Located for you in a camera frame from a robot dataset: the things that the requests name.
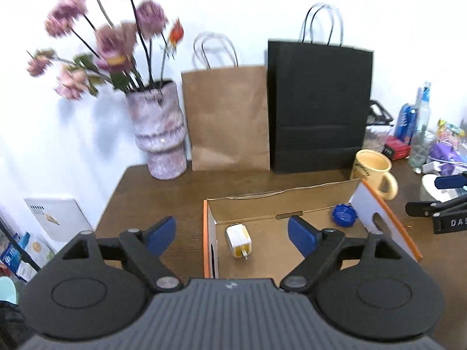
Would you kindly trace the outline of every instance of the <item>pink marbled vase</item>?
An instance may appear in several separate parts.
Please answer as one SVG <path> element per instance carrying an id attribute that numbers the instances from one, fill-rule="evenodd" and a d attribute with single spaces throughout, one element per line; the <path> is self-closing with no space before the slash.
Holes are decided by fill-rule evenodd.
<path id="1" fill-rule="evenodd" d="M 165 80 L 160 90 L 129 93 L 127 100 L 136 145 L 148 153 L 151 175 L 169 180 L 183 174 L 186 126 L 176 84 Z"/>

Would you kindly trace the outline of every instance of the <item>mug handle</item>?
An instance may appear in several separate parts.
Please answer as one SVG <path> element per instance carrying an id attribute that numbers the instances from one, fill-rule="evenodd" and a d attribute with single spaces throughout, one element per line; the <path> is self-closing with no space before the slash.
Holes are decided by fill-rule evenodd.
<path id="1" fill-rule="evenodd" d="M 381 196 L 383 199 L 392 200 L 397 196 L 399 192 L 398 181 L 390 172 L 385 172 L 383 175 L 383 179 L 386 179 L 386 181 L 388 182 L 388 191 L 382 192 L 378 189 L 377 192 L 379 196 Z"/>

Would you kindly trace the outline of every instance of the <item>wooden table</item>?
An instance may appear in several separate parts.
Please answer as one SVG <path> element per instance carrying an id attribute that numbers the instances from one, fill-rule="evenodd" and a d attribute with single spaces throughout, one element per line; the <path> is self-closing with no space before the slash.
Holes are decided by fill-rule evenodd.
<path id="1" fill-rule="evenodd" d="M 422 266 L 443 289 L 445 311 L 434 337 L 453 350 L 467 348 L 467 231 L 433 234 L 431 220 L 408 217 L 404 206 L 419 199 L 420 175 L 405 160 L 394 162 L 398 196 L 389 202 L 423 254 Z M 345 180 L 349 171 L 275 175 L 257 171 L 188 170 L 172 181 L 152 178 L 146 166 L 127 169 L 97 229 L 114 237 L 129 228 L 146 229 L 164 216 L 177 220 L 177 236 L 162 261 L 180 278 L 203 277 L 203 199 L 306 187 Z"/>

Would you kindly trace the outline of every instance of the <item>bag handle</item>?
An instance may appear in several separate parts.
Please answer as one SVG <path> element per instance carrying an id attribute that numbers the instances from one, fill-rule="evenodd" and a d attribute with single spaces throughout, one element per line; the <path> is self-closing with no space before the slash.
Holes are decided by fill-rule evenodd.
<path id="1" fill-rule="evenodd" d="M 334 14 L 336 14 L 338 20 L 339 20 L 339 25 L 340 25 L 340 44 L 339 46 L 342 46 L 343 42 L 344 42 L 344 23 L 343 23 L 343 20 L 342 20 L 342 15 L 340 14 L 340 11 L 339 9 L 335 8 L 335 7 L 332 7 L 331 5 L 329 4 L 326 4 L 326 3 L 316 3 L 314 4 L 307 12 L 306 14 L 306 17 L 305 17 L 305 21 L 304 21 L 304 24 L 302 25 L 302 30 L 303 30 L 303 37 L 302 37 L 302 43 L 304 43 L 305 41 L 305 32 L 306 32 L 306 22 L 308 20 L 308 16 L 310 15 L 311 11 L 314 9 L 314 8 L 318 8 L 318 10 L 316 10 L 316 12 L 313 14 L 313 17 L 311 18 L 311 23 L 310 23 L 310 40 L 311 40 L 311 43 L 313 43 L 313 21 L 317 15 L 317 13 L 321 10 L 321 9 L 326 9 L 329 13 L 329 17 L 331 18 L 331 33 L 329 34 L 329 39 L 328 39 L 328 42 L 327 44 L 330 44 L 331 42 L 331 36 L 332 36 L 332 32 L 334 30 Z"/>
<path id="2" fill-rule="evenodd" d="M 196 49 L 196 44 L 199 42 L 199 40 L 203 38 L 202 42 L 201 42 L 201 54 L 202 56 L 200 56 L 199 54 L 199 50 Z M 195 41 L 193 42 L 193 51 L 195 53 L 195 56 L 198 58 L 198 60 L 200 60 L 202 63 L 205 64 L 206 68 L 207 69 L 211 69 L 211 65 L 209 64 L 209 61 L 207 59 L 207 56 L 206 56 L 206 52 L 205 52 L 205 48 L 204 48 L 204 45 L 207 41 L 210 41 L 211 39 L 217 39 L 221 45 L 223 46 L 223 48 L 226 50 L 226 52 L 229 54 L 230 56 L 230 59 L 232 60 L 232 63 L 235 67 L 238 67 L 238 56 L 237 56 L 237 51 L 235 51 L 235 47 L 232 43 L 232 41 L 224 34 L 219 34 L 219 33 L 214 33 L 214 32 L 211 32 L 211 31 L 205 31 L 201 34 L 199 34 L 196 38 L 195 38 Z M 233 51 L 233 55 L 232 53 L 230 52 L 230 50 L 227 48 L 226 46 L 226 43 L 230 46 L 230 48 L 232 49 Z"/>

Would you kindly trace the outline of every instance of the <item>white wall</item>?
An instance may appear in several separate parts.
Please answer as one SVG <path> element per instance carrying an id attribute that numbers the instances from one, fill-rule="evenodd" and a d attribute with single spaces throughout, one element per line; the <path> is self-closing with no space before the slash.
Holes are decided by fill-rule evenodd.
<path id="1" fill-rule="evenodd" d="M 132 19 L 128 0 L 102 1 L 114 21 Z M 192 42 L 198 33 L 225 33 L 243 64 L 260 64 L 268 38 L 296 39 L 307 9 L 326 2 L 344 17 L 344 44 L 374 50 L 372 98 L 394 117 L 402 104 L 414 101 L 425 80 L 433 83 L 433 121 L 442 116 L 458 124 L 466 116 L 467 0 L 156 1 L 170 20 L 179 16 L 185 28 L 176 60 L 167 67 L 179 93 L 180 71 L 193 68 Z M 38 79 L 24 70 L 26 50 L 53 46 L 68 58 L 86 51 L 77 38 L 46 35 L 43 20 L 55 2 L 0 0 L 0 156 L 20 195 L 74 196 L 96 225 L 126 167 L 144 162 L 144 154 L 134 145 L 122 94 L 106 89 L 98 100 L 87 95 L 83 101 L 68 102 L 52 89 L 57 69 Z M 103 24 L 95 0 L 87 4 L 89 18 Z M 318 39 L 324 38 L 328 20 L 325 13 L 320 17 Z M 94 42 L 84 20 L 76 30 Z M 160 56 L 155 58 L 158 69 Z M 141 46 L 136 59 L 146 74 Z"/>

